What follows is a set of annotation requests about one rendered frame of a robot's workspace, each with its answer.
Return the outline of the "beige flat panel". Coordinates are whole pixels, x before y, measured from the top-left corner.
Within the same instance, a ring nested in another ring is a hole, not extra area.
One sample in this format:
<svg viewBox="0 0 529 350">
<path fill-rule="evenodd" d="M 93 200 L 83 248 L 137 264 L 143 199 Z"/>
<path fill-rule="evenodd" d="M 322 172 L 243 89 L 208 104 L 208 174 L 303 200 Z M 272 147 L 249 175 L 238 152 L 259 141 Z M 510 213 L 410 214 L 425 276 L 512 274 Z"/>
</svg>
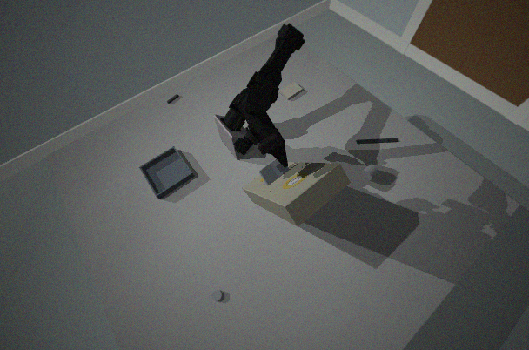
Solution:
<svg viewBox="0 0 529 350">
<path fill-rule="evenodd" d="M 243 190 L 253 203 L 299 227 L 351 181 L 341 164 L 288 162 L 289 171 L 270 185 L 258 176 Z M 302 178 L 293 185 L 288 183 Z"/>
</svg>

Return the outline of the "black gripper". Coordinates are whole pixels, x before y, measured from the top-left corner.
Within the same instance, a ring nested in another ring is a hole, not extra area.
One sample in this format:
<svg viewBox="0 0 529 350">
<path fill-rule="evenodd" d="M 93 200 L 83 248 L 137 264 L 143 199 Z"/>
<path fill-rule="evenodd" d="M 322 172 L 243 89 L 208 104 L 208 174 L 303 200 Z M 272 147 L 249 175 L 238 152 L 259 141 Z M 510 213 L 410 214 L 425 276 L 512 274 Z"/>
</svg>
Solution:
<svg viewBox="0 0 529 350">
<path fill-rule="evenodd" d="M 262 155 L 271 154 L 284 168 L 287 167 L 285 141 L 272 123 L 267 112 L 259 114 L 247 123 L 258 139 L 258 149 Z"/>
</svg>

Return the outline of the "black flat bar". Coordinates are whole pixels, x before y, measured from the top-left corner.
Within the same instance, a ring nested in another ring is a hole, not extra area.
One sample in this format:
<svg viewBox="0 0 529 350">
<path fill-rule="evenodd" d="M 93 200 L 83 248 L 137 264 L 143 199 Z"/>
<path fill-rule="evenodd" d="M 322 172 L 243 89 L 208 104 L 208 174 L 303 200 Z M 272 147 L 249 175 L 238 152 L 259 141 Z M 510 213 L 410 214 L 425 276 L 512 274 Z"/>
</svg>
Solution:
<svg viewBox="0 0 529 350">
<path fill-rule="evenodd" d="M 357 144 L 368 144 L 368 143 L 398 142 L 398 139 L 397 138 L 380 138 L 380 139 L 360 139 L 356 141 L 357 141 Z"/>
</svg>

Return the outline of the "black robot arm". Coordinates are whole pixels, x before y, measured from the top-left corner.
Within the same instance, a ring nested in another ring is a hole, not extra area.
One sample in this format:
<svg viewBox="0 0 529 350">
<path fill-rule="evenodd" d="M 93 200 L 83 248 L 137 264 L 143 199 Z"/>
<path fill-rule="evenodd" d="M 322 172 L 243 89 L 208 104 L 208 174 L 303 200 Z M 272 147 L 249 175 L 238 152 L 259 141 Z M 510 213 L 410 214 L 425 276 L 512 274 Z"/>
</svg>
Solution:
<svg viewBox="0 0 529 350">
<path fill-rule="evenodd" d="M 233 99 L 229 111 L 220 120 L 230 131 L 241 131 L 246 122 L 259 114 L 268 111 L 272 103 L 278 98 L 278 86 L 282 81 L 281 71 L 284 69 L 288 59 L 295 50 L 299 50 L 304 44 L 304 34 L 290 23 L 283 24 L 278 31 L 275 50 L 259 70 L 251 77 L 247 88 Z M 249 128 L 249 129 L 248 129 Z M 238 138 L 234 143 L 237 153 L 245 155 L 250 147 L 257 145 L 258 139 L 250 129 L 243 138 Z"/>
</svg>

